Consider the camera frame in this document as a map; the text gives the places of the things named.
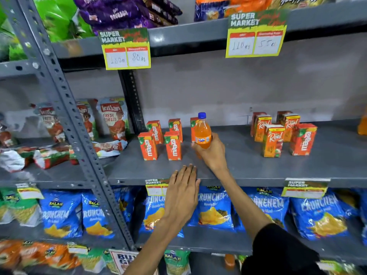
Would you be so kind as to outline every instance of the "orange juice box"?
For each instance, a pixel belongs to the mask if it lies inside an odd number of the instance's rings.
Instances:
[[[159,121],[149,121],[146,128],[153,133],[156,144],[163,144],[163,134]]]
[[[285,128],[280,124],[265,125],[262,153],[264,157],[280,157]]]
[[[280,119],[282,118],[282,115],[284,114],[292,114],[292,111],[278,111],[276,113],[276,124],[280,124]]]
[[[272,123],[272,116],[268,114],[257,115],[255,118],[255,131],[254,140],[255,142],[262,142],[264,139],[265,125]]]
[[[195,125],[196,122],[199,120],[198,117],[190,118],[190,125],[191,125],[191,143],[195,143]]]
[[[168,160],[182,160],[181,143],[177,131],[168,131],[164,134],[164,143],[167,148]]]
[[[292,155],[310,155],[315,140],[317,126],[313,124],[297,124],[293,128],[290,152]]]
[[[290,142],[292,138],[292,132],[295,125],[300,123],[300,116],[296,114],[283,114],[280,118],[280,124],[286,129],[284,131],[284,142]]]
[[[138,135],[138,139],[144,160],[157,160],[158,153],[153,133],[142,132]]]
[[[178,131],[180,143],[182,143],[182,125],[181,119],[170,119],[168,120],[168,125],[170,127],[170,131]]]
[[[253,118],[251,120],[251,130],[250,130],[251,137],[254,137],[256,116],[263,114],[266,114],[266,112],[253,112]]]

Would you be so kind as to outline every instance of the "hand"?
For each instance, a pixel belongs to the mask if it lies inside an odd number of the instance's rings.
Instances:
[[[227,171],[225,147],[219,139],[218,134],[212,133],[211,144],[207,149],[200,147],[197,143],[191,144],[192,148],[201,155],[205,164],[218,176],[221,171]]]
[[[175,171],[170,178],[163,218],[177,230],[177,233],[189,221],[197,206],[199,184],[200,179],[196,179],[196,167],[192,164]]]

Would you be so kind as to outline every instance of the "forearm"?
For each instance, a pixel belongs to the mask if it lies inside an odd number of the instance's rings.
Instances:
[[[246,232],[254,240],[257,233],[271,223],[270,219],[257,207],[241,187],[238,186],[228,170],[216,172],[215,175],[221,181],[228,196],[231,198],[232,204],[246,228]]]
[[[136,259],[126,269],[125,275],[154,274],[166,247],[177,235],[177,230],[172,229],[172,226],[171,222],[166,218],[159,220],[143,249],[141,249]]]

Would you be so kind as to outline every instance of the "blue bottle cap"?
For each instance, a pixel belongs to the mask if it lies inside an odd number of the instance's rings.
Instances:
[[[200,112],[199,114],[197,114],[197,117],[199,119],[206,119],[206,113],[205,112]]]

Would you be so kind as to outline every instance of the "person's right hand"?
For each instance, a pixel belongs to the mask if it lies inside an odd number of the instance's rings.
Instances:
[[[213,171],[214,174],[226,171],[227,161],[225,157],[225,147],[219,139],[218,134],[212,133],[211,144],[207,149],[200,147],[197,143],[191,144],[192,148],[201,155],[205,164]]]

